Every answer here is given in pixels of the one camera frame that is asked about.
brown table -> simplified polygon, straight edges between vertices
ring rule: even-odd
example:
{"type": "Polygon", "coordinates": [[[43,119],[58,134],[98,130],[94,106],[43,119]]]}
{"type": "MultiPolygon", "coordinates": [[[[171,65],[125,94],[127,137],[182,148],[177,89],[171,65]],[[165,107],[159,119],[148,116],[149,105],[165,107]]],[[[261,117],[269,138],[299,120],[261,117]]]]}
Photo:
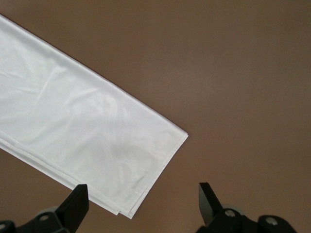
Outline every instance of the brown table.
{"type": "MultiPolygon", "coordinates": [[[[311,225],[311,1],[1,0],[0,13],[189,133],[132,220],[94,203],[79,233],[193,233],[198,183],[256,220],[311,225]]],[[[0,219],[69,190],[0,152],[0,219]]]]}

white cloth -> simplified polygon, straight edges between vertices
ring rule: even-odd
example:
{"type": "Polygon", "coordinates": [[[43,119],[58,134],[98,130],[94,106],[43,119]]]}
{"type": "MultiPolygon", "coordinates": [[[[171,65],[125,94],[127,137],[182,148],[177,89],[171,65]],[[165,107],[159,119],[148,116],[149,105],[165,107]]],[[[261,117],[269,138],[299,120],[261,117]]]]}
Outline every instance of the white cloth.
{"type": "Polygon", "coordinates": [[[0,16],[0,147],[132,218],[187,133],[0,16]]]}

folded fabric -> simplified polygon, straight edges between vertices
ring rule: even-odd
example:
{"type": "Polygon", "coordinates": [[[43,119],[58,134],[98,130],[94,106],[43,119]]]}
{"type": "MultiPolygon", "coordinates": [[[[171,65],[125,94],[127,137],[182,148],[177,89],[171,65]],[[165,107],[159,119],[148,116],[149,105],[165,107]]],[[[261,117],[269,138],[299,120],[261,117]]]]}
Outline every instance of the folded fabric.
{"type": "Polygon", "coordinates": [[[0,147],[132,218],[187,133],[0,16],[0,147]]]}

screw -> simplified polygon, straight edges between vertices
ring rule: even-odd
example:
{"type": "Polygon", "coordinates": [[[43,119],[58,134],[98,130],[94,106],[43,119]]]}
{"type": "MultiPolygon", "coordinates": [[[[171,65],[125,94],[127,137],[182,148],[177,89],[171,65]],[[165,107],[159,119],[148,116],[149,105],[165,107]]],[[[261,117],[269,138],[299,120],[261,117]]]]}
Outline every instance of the screw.
{"type": "Polygon", "coordinates": [[[39,218],[39,221],[44,221],[44,220],[47,220],[49,218],[48,215],[43,215],[39,218]]]}
{"type": "Polygon", "coordinates": [[[277,221],[274,218],[272,218],[272,217],[267,217],[266,218],[266,222],[271,224],[271,225],[273,225],[273,226],[277,225],[277,221]]]}
{"type": "Polygon", "coordinates": [[[226,210],[225,215],[228,217],[235,217],[235,213],[232,210],[226,210]]]}

brown background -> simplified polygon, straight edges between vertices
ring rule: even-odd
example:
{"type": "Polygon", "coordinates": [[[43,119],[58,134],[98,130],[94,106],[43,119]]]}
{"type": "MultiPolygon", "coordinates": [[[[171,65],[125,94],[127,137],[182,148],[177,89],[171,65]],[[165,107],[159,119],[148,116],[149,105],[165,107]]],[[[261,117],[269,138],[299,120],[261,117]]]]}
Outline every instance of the brown background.
{"type": "MultiPolygon", "coordinates": [[[[0,13],[190,135],[132,220],[91,203],[79,233],[193,233],[199,182],[309,232],[311,1],[0,0],[0,13]]],[[[0,152],[0,219],[68,194],[0,152]]]]}

